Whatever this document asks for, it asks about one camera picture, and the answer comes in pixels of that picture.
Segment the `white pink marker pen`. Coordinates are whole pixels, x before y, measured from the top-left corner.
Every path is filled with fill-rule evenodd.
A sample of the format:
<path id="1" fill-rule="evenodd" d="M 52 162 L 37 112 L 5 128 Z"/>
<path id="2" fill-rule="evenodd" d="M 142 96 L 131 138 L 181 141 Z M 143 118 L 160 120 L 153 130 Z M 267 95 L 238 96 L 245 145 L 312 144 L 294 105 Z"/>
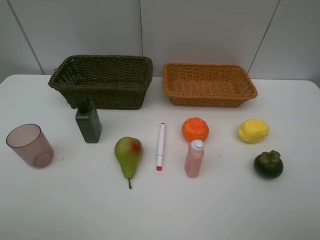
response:
<path id="1" fill-rule="evenodd" d="M 158 150 L 157 150 L 157 164 L 156 164 L 157 171 L 161 171 L 163 167 L 165 127 L 166 127 L 165 123 L 160 124 Z"/>

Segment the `orange mandarin fruit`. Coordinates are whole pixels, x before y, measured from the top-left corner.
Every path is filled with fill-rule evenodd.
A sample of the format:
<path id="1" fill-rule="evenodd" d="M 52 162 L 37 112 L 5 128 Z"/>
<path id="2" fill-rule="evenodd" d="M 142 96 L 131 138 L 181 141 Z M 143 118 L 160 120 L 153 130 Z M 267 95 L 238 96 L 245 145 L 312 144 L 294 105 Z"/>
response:
<path id="1" fill-rule="evenodd" d="M 209 135 L 207 123 L 199 117 L 191 117 L 182 124 L 181 132 L 187 142 L 193 140 L 205 141 Z"/>

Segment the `green red pear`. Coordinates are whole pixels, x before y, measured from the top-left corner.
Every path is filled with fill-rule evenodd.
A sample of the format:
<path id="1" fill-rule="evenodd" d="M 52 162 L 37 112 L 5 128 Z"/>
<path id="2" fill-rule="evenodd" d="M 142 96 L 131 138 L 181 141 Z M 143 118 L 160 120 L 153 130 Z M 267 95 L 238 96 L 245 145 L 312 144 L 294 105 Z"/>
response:
<path id="1" fill-rule="evenodd" d="M 128 180 L 131 190 L 131 179 L 134 177 L 137 167 L 142 159 L 144 148 L 141 141 L 134 137 L 122 137 L 114 147 L 114 155 L 121 167 L 124 177 Z"/>

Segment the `pink lotion bottle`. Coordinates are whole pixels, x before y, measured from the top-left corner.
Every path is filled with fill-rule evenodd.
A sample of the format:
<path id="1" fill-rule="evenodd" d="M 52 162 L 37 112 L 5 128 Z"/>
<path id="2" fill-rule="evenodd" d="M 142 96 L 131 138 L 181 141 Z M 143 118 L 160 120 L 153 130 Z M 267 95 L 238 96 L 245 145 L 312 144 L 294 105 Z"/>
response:
<path id="1" fill-rule="evenodd" d="M 204 142 L 199 139 L 193 140 L 188 145 L 184 170 L 189 178 L 197 178 L 199 175 L 204 157 L 204 146 Z"/>

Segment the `yellow lemon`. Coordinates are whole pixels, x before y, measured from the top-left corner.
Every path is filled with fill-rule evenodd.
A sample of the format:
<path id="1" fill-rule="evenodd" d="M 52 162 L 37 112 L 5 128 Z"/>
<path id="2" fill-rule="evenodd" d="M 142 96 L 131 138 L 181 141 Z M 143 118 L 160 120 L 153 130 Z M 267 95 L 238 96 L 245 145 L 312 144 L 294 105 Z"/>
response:
<path id="1" fill-rule="evenodd" d="M 269 135 L 269 126 L 261 119 L 249 119 L 240 125 L 237 134 L 243 142 L 254 144 Z"/>

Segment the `orange wicker basket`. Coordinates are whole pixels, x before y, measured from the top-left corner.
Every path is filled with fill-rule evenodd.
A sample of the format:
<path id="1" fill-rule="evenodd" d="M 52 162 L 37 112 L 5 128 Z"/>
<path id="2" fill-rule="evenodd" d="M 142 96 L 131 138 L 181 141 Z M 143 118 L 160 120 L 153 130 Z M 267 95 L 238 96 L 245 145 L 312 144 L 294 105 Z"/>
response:
<path id="1" fill-rule="evenodd" d="M 236 108 L 258 96 L 247 72 L 234 64 L 167 63 L 162 86 L 177 106 Z"/>

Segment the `dark brown wicker basket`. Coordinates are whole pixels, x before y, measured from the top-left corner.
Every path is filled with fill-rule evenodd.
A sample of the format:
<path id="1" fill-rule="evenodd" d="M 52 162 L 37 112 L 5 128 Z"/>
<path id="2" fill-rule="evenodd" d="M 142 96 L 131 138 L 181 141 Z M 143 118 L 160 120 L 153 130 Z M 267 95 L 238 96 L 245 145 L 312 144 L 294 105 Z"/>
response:
<path id="1" fill-rule="evenodd" d="M 137 110 L 153 78 L 153 61 L 132 55 L 72 55 L 55 69 L 48 85 L 71 108 L 86 96 L 97 109 Z"/>

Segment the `dark green pump bottle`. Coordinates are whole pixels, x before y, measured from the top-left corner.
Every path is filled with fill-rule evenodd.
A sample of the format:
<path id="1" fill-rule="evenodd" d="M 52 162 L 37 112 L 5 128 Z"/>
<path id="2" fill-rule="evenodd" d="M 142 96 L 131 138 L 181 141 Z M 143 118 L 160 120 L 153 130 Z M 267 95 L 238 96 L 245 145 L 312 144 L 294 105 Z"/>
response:
<path id="1" fill-rule="evenodd" d="M 93 101 L 87 96 L 80 95 L 75 99 L 77 112 L 75 121 L 86 143 L 95 144 L 99 142 L 102 125 Z"/>

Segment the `translucent pink plastic cup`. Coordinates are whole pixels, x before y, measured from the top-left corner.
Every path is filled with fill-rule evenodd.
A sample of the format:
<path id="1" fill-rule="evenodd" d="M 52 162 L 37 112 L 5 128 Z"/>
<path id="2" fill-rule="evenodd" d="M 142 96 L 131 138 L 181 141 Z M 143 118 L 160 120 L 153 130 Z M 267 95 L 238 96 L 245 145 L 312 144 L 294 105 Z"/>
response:
<path id="1" fill-rule="evenodd" d="M 54 150 L 37 124 L 29 123 L 13 129 L 6 144 L 30 167 L 44 168 L 54 157 Z"/>

